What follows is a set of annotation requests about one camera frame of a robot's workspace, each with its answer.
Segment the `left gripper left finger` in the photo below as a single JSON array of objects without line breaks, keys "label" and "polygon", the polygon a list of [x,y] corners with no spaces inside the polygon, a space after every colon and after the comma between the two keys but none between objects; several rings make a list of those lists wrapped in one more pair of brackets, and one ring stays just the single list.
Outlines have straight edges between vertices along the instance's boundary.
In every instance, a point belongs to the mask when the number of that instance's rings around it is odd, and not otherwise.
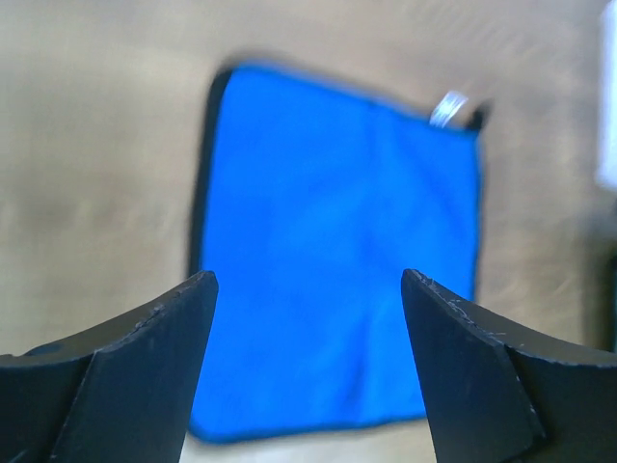
[{"label": "left gripper left finger", "polygon": [[218,289],[199,272],[93,328],[2,355],[2,461],[178,461]]}]

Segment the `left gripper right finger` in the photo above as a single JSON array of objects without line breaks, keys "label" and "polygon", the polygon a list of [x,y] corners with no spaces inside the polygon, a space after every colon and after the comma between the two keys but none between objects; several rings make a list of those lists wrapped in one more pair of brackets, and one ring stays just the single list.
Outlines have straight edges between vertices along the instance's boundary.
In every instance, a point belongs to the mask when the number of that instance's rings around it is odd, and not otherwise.
[{"label": "left gripper right finger", "polygon": [[534,331],[415,270],[401,291],[438,461],[615,461],[614,353]]}]

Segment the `blue and grey towel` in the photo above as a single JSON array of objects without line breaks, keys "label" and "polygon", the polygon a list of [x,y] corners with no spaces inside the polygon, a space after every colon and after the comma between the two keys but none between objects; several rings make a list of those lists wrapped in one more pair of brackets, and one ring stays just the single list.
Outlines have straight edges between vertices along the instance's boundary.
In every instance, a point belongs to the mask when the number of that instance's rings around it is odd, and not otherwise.
[{"label": "blue and grey towel", "polygon": [[423,419],[401,300],[416,269],[470,299],[480,134],[450,92],[418,112],[242,62],[208,92],[189,248],[219,293],[189,430],[208,444]]}]

